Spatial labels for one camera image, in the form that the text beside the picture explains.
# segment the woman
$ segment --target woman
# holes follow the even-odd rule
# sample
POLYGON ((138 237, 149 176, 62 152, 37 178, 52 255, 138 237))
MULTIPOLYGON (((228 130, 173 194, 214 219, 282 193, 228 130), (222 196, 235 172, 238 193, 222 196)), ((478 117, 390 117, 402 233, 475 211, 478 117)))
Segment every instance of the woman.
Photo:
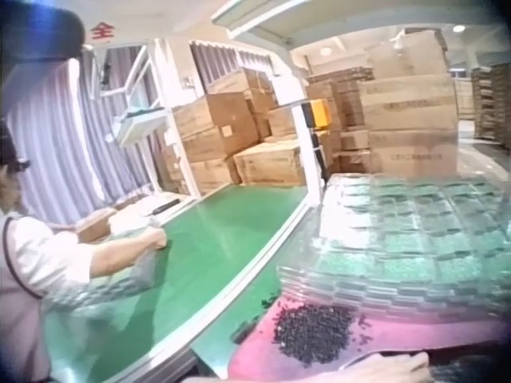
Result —
POLYGON ((20 200, 18 173, 28 163, 16 156, 2 122, 0 137, 0 339, 14 381, 47 382, 50 359, 42 333, 41 299, 62 286, 117 273, 146 250, 167 244, 162 229, 131 239, 79 243, 71 232, 54 235, 45 223, 14 213, 20 200))

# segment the pink surface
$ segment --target pink surface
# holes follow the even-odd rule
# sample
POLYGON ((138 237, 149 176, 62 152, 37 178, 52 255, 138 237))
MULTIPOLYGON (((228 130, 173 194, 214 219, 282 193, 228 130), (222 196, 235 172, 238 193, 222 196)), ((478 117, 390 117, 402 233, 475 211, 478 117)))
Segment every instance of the pink surface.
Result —
POLYGON ((278 345, 272 343, 275 319, 279 312, 285 308, 301 306, 301 304, 285 297, 281 297, 275 302, 252 334, 232 356, 228 367, 229 378, 275 381, 306 377, 337 370, 374 352, 442 349, 473 345, 497 340, 505 331, 504 323, 492 320, 418 325, 366 319, 365 323, 369 326, 362 328, 357 319, 350 328, 353 332, 353 335, 350 336, 350 344, 337 361, 326 365, 316 363, 304 368, 299 361, 281 354, 278 345), (373 340, 368 341, 365 345, 359 345, 362 334, 372 337, 373 340))

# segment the hand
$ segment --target hand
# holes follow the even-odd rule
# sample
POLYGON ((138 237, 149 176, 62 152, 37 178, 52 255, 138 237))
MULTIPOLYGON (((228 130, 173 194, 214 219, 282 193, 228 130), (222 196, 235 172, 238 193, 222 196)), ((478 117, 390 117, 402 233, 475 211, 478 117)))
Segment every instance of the hand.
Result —
POLYGON ((383 357, 377 353, 342 371, 322 373, 301 383, 425 383, 433 381, 427 353, 383 357))
POLYGON ((167 246, 167 233, 159 227, 148 227, 144 231, 144 236, 149 241, 151 247, 156 250, 163 249, 167 246))

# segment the curtain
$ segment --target curtain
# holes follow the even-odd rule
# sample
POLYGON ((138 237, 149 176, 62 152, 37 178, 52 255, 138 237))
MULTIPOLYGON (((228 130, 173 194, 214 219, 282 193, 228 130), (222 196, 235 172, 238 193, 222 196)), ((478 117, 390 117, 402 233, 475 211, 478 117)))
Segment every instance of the curtain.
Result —
POLYGON ((244 51, 234 46, 214 45, 205 41, 190 42, 190 50, 204 89, 214 80, 238 68, 273 74, 269 55, 244 51))
MULTIPOLYGON (((110 88, 124 85, 139 48, 126 47, 110 49, 107 55, 111 69, 110 88)), ((92 54, 85 53, 81 59, 81 73, 78 87, 78 101, 85 130, 87 150, 91 155, 93 168, 98 174, 105 191, 107 203, 115 203, 129 193, 149 184, 149 177, 142 162, 140 149, 121 148, 112 137, 112 123, 115 116, 125 113, 128 105, 125 95, 120 93, 98 100, 89 98, 92 54)), ((146 106, 156 91, 145 92, 146 106)))
POLYGON ((238 50, 240 55, 240 66, 248 69, 259 70, 268 75, 273 74, 271 57, 267 54, 258 54, 245 50, 238 50))
POLYGON ((55 65, 6 116, 19 155, 24 203, 39 219, 75 223, 104 201, 93 186, 73 114, 69 66, 55 65))
POLYGON ((40 84, 54 70, 64 63, 28 63, 16 65, 10 75, 2 83, 2 97, 0 110, 5 116, 11 108, 21 102, 36 85, 40 84))

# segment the stacked plastic trays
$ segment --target stacked plastic trays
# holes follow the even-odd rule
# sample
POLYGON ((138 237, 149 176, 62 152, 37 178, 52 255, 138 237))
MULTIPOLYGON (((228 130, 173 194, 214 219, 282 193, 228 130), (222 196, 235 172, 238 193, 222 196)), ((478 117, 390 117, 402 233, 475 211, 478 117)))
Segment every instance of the stacked plastic trays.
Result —
MULTIPOLYGON (((130 238, 139 235, 145 227, 111 235, 105 241, 130 238)), ((154 286, 156 252, 146 251, 129 268, 109 277, 95 278, 90 284, 76 287, 63 286, 45 296, 45 309, 74 310, 111 302, 139 294, 154 286)))
POLYGON ((299 247, 279 265, 283 291, 402 321, 500 314, 511 293, 501 197, 482 178, 336 175, 299 247))

